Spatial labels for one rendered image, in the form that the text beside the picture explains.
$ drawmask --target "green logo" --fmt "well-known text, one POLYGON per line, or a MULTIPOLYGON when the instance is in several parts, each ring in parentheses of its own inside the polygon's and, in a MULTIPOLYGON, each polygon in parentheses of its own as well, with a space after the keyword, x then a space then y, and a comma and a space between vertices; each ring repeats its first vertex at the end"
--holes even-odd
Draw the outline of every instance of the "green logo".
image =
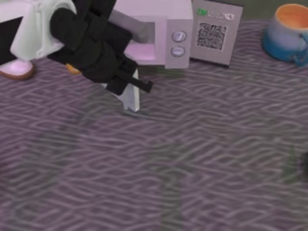
POLYGON ((197 15, 205 16, 207 15, 207 11, 205 9, 198 8, 197 15))

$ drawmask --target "mug handle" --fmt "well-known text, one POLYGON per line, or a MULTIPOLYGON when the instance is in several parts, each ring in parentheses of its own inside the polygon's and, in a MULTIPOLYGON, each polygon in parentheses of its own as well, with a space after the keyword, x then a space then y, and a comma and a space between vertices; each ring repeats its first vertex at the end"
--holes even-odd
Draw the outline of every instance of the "mug handle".
POLYGON ((308 64, 308 34, 307 33, 302 33, 300 34, 300 37, 305 41, 306 43, 306 54, 304 57, 298 57, 297 55, 294 56, 294 60, 296 65, 298 66, 304 66, 308 64))

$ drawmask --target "microwave knob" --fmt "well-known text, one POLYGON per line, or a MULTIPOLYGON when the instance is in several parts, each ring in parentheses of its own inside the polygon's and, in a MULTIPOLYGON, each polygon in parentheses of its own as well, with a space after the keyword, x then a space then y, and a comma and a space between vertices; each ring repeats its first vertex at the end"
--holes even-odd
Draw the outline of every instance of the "microwave knob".
POLYGON ((183 47, 173 47, 171 49, 171 54, 174 57, 181 57, 185 53, 185 49, 183 47))
POLYGON ((175 42, 183 42, 186 39, 187 35, 184 31, 173 32, 171 38, 175 42))

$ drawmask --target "blue mug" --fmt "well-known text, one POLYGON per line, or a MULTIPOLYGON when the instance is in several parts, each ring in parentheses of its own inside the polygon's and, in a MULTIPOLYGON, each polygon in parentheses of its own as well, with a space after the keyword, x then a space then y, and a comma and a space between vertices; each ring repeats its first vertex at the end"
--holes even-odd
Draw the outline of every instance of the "blue mug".
POLYGON ((308 64, 308 8, 298 4, 279 7, 262 39, 263 49, 270 56, 308 64))

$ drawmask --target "qr code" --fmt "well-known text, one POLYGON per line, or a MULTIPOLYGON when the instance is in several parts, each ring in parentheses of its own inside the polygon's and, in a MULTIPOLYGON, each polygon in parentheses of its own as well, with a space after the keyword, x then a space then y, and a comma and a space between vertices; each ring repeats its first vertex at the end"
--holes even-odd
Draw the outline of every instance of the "qr code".
POLYGON ((222 51, 227 29, 227 26, 199 23, 196 45, 222 51))

